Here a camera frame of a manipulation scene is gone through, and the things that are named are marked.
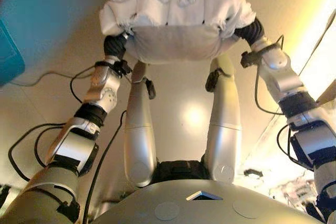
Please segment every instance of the white towel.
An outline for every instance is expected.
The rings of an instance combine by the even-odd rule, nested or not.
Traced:
[[[104,8],[99,12],[100,28],[104,35],[119,35],[123,29],[118,26],[113,11],[108,4],[104,4]]]
[[[131,33],[126,49],[152,64],[211,59],[237,38],[255,13],[246,0],[110,0],[100,13],[104,34]]]
[[[236,28],[242,28],[254,19],[255,13],[245,0],[205,0],[204,22],[218,25],[222,38],[231,37]]]
[[[167,23],[170,0],[137,0],[134,26],[163,26]]]
[[[171,0],[168,25],[201,25],[204,20],[204,0]]]
[[[113,10],[118,25],[128,27],[136,15],[137,0],[110,0],[108,5]]]

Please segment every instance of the black joint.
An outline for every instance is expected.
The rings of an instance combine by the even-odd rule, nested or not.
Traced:
[[[251,46],[265,35],[265,31],[258,18],[255,18],[255,20],[248,26],[236,29],[235,35],[245,39]]]
[[[210,175],[199,161],[166,161],[157,165],[151,184],[176,179],[210,179]]]
[[[336,181],[333,181],[326,185],[320,195],[317,197],[317,207],[322,211],[322,209],[327,209],[332,213],[336,210],[336,198],[330,198],[327,193],[327,188],[336,184]]]
[[[309,154],[311,160],[313,160],[313,165],[318,169],[321,165],[329,162],[336,161],[336,147],[331,146],[327,148],[320,149]]]
[[[103,126],[106,116],[105,110],[89,103],[84,103],[75,114],[75,117],[87,119],[98,127]]]
[[[69,205],[65,201],[57,208],[57,212],[66,216],[72,223],[75,223],[79,217],[80,205],[75,199]]]
[[[149,95],[149,100],[153,100],[156,97],[156,90],[153,81],[146,80],[146,87]]]
[[[116,56],[120,60],[122,60],[125,54],[125,44],[127,40],[126,38],[120,34],[118,36],[107,36],[104,40],[104,53],[105,55]]]
[[[307,92],[299,92],[285,97],[279,102],[279,106],[287,118],[318,107]]]

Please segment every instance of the silver arm segment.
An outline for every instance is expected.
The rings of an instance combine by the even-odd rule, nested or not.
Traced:
[[[151,182],[157,163],[147,78],[148,65],[139,61],[132,73],[124,142],[125,173],[138,187]]]
[[[207,81],[208,85],[214,82],[214,102],[204,164],[213,180],[232,183],[242,136],[234,67],[230,59],[222,55],[212,61],[210,73],[218,74],[218,79]]]

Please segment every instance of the wire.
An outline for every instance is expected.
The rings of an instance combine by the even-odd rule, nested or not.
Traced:
[[[14,148],[23,140],[25,139],[25,137],[27,135],[29,135],[32,131],[38,129],[38,128],[41,128],[41,127],[44,127],[44,126],[63,126],[65,125],[65,123],[43,123],[43,124],[40,124],[40,125],[36,125],[34,127],[32,127],[31,129],[29,129],[25,134],[23,134],[8,150],[8,159],[12,165],[12,167],[14,168],[14,170],[16,171],[16,173],[22,178],[24,179],[25,181],[30,181],[30,178],[28,178],[27,176],[25,176],[20,168],[17,166],[17,164],[15,163],[14,159],[13,159],[13,150]]]
[[[313,56],[314,52],[316,51],[316,49],[319,47],[322,39],[324,38],[325,34],[327,33],[328,29],[331,27],[331,24],[333,23],[334,19],[335,19],[335,16],[336,16],[336,9],[334,9],[334,11],[332,12],[329,20],[328,20],[328,23],[325,27],[325,30],[324,32],[322,33],[321,37],[319,38],[319,40],[316,42],[316,45],[315,47],[313,48],[313,51],[311,52],[308,60],[306,61],[306,63],[304,64],[303,68],[301,69],[300,73],[299,73],[299,76],[302,74],[303,70],[305,69],[305,67],[307,66],[309,60],[311,59],[311,57]]]
[[[91,201],[91,197],[92,197],[94,186],[95,186],[96,181],[97,181],[97,177],[98,177],[98,174],[99,174],[100,167],[101,167],[101,165],[102,165],[102,163],[104,161],[104,158],[105,158],[105,156],[106,156],[106,154],[107,154],[107,152],[108,152],[108,150],[109,150],[109,148],[110,148],[113,140],[115,139],[117,133],[119,132],[119,130],[120,130],[121,126],[122,126],[122,119],[123,119],[123,116],[125,115],[125,113],[126,113],[126,110],[121,113],[120,124],[119,124],[117,130],[115,131],[113,137],[111,138],[109,144],[105,148],[105,150],[104,150],[104,152],[103,152],[103,154],[102,154],[102,156],[101,156],[101,158],[99,160],[98,166],[96,168],[96,172],[95,172],[95,174],[93,176],[93,179],[92,179],[92,182],[91,182],[90,190],[88,192],[88,197],[86,199],[85,209],[84,209],[84,216],[83,216],[83,223],[82,224],[86,224],[87,223],[88,213],[89,213],[89,207],[90,207],[90,201]]]
[[[257,65],[257,74],[256,74],[256,83],[254,85],[254,100],[256,102],[256,106],[258,107],[258,109],[269,113],[269,114],[273,114],[273,115],[283,115],[282,113],[277,113],[277,112],[272,112],[272,111],[268,111],[263,109],[258,102],[258,83],[259,83],[259,65]]]
[[[276,43],[278,43],[280,40],[281,40],[281,50],[282,50],[283,49],[283,43],[284,43],[284,40],[285,40],[285,36],[283,34],[278,38]],[[255,100],[256,106],[258,107],[258,109],[260,109],[261,111],[264,111],[268,114],[283,115],[283,113],[278,113],[278,112],[272,112],[272,111],[269,111],[269,110],[265,110],[264,108],[262,108],[259,105],[259,102],[258,102],[259,66],[260,66],[260,62],[257,64],[256,83],[254,85],[254,100]]]
[[[82,73],[84,73],[84,72],[86,72],[86,71],[88,71],[88,70],[90,70],[91,68],[94,68],[94,67],[95,67],[95,66],[93,65],[93,66],[91,66],[91,67],[89,67],[89,68],[87,68],[87,69],[84,69],[83,71],[80,71],[78,74],[76,74],[74,77],[71,78],[71,81],[70,81],[70,91],[71,91],[71,94],[72,94],[73,97],[75,97],[76,100],[79,101],[80,103],[82,103],[82,101],[78,98],[78,96],[76,96],[75,92],[73,91],[74,89],[72,88],[72,83],[73,83],[73,81],[74,81],[75,79],[77,79],[78,76],[80,76]]]
[[[281,40],[281,50],[282,50],[283,49],[283,43],[284,43],[284,40],[285,40],[285,36],[283,34],[278,38],[276,43],[278,43],[280,40]]]
[[[34,81],[32,83],[20,83],[20,82],[11,81],[10,84],[20,86],[20,87],[33,87],[36,84],[38,84],[44,76],[47,76],[49,74],[55,74],[57,76],[62,76],[62,77],[65,77],[65,78],[72,78],[73,77],[73,76],[70,76],[70,75],[65,74],[65,73],[60,73],[60,72],[56,72],[56,71],[48,71],[48,72],[43,73],[36,81]],[[86,76],[77,77],[77,79],[84,79],[86,77],[89,77],[90,75],[92,75],[92,73],[87,74]]]
[[[34,144],[34,154],[35,154],[35,157],[36,157],[36,160],[37,162],[42,166],[42,167],[46,167],[46,165],[43,163],[43,161],[40,159],[39,155],[38,155],[38,142],[40,140],[40,138],[42,137],[42,135],[46,132],[46,131],[49,131],[49,130],[53,130],[53,129],[61,129],[62,127],[61,126],[55,126],[55,127],[50,127],[50,128],[47,128],[45,130],[43,130],[36,138],[35,140],[35,144]]]
[[[288,125],[285,125],[284,127],[282,127],[282,128],[280,129],[280,131],[278,132],[278,135],[277,135],[277,144],[278,144],[279,149],[280,149],[286,156],[288,156],[287,152],[285,152],[284,149],[283,149],[283,148],[281,147],[281,145],[280,145],[280,134],[282,133],[282,131],[283,131],[286,127],[288,127]]]
[[[288,137],[287,137],[287,152],[285,152],[284,149],[281,147],[281,145],[280,145],[280,135],[281,135],[282,131],[283,131],[286,127],[288,127],[288,125],[285,125],[284,127],[282,127],[282,128],[280,129],[280,131],[278,132],[278,135],[277,135],[277,144],[278,144],[278,147],[280,148],[280,150],[281,150],[286,156],[288,156],[288,158],[289,158],[293,163],[295,163],[295,164],[297,164],[297,165],[299,165],[299,166],[301,166],[301,167],[303,167],[303,168],[305,168],[305,169],[310,170],[310,171],[313,172],[313,169],[312,169],[312,168],[310,168],[310,167],[307,166],[306,164],[301,163],[301,162],[299,162],[298,160],[296,160],[296,159],[294,159],[293,157],[290,156],[290,136],[291,136],[291,130],[290,130],[290,129],[288,130]]]

